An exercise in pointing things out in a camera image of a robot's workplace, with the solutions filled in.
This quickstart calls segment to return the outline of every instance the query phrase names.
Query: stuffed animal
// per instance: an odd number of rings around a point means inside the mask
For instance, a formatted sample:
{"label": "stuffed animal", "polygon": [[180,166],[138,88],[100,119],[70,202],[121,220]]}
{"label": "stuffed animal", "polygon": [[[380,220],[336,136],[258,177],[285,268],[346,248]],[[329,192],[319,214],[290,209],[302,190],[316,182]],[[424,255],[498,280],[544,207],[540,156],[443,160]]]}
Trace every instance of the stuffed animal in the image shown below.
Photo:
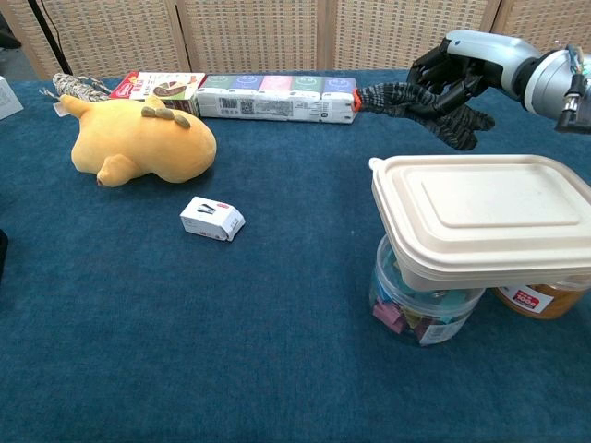
{"label": "stuffed animal", "polygon": [[156,97],[84,102],[62,95],[59,100],[80,121],[72,162],[83,173],[97,174],[99,185],[120,186],[147,173],[181,183],[203,173],[215,158],[211,131],[196,116],[167,109]]}

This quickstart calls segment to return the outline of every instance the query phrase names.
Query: gray knitted sock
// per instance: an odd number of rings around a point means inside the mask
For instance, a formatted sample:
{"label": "gray knitted sock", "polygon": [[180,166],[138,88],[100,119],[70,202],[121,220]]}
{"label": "gray knitted sock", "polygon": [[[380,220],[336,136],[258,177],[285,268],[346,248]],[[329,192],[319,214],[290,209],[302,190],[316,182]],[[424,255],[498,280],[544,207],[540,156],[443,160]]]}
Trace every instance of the gray knitted sock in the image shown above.
{"label": "gray knitted sock", "polygon": [[488,131],[495,126],[489,115],[465,104],[436,119],[425,119],[408,110],[413,104],[432,104],[438,96],[418,85],[381,83],[357,90],[361,111],[384,113],[391,117],[409,118],[420,123],[440,140],[456,150],[471,150],[478,140],[475,130]]}

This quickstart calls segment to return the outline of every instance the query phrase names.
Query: colorful box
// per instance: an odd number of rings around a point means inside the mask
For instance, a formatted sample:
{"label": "colorful box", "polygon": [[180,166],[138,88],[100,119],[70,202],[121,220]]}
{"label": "colorful box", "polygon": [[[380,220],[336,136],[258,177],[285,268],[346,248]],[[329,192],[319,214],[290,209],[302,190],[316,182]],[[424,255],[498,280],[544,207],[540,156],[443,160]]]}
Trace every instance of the colorful box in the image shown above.
{"label": "colorful box", "polygon": [[132,71],[109,97],[143,101],[154,95],[169,108],[199,115],[197,89],[204,77],[205,74],[195,72]]}
{"label": "colorful box", "polygon": [[318,76],[209,76],[197,91],[204,117],[351,123],[355,81],[333,82]]}

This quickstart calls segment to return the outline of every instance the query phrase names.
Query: blue table cover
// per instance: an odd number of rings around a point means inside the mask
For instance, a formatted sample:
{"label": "blue table cover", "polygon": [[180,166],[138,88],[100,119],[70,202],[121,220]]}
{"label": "blue table cover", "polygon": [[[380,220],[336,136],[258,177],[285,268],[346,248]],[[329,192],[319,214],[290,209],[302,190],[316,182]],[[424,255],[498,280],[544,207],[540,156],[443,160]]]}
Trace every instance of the blue table cover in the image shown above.
{"label": "blue table cover", "polygon": [[[368,159],[463,155],[418,124],[205,119],[218,154],[204,175],[110,189],[72,165],[78,121],[39,94],[50,84],[11,86],[24,110],[0,121],[1,442],[591,441],[591,297],[536,321],[486,293],[428,348],[371,315],[384,229]],[[591,183],[591,138],[495,90],[471,105],[497,121],[473,153],[546,155]],[[183,230],[193,196],[244,214],[233,243]]]}

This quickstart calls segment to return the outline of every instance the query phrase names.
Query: woven wall panel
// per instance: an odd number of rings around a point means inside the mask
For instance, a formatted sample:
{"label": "woven wall panel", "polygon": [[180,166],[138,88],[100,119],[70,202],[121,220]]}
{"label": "woven wall panel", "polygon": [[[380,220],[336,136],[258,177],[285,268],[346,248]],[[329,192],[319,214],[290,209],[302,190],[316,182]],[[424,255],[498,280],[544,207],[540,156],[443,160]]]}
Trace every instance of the woven wall panel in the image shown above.
{"label": "woven wall panel", "polygon": [[334,67],[409,67],[450,30],[480,29],[487,0],[339,0]]}
{"label": "woven wall panel", "polygon": [[314,69],[317,0],[179,0],[189,59],[201,72]]}
{"label": "woven wall panel", "polygon": [[589,0],[515,0],[503,5],[493,29],[521,37],[542,52],[563,49],[572,43],[582,45],[588,53],[590,25]]}
{"label": "woven wall panel", "polygon": [[61,72],[52,48],[45,39],[29,3],[24,0],[0,0],[0,10],[8,25],[19,38],[26,56],[40,78],[51,78]]}
{"label": "woven wall panel", "polygon": [[[8,1],[49,77],[60,72],[27,2]],[[174,5],[168,2],[44,0],[72,71],[95,77],[122,77],[133,69],[188,70]]]}

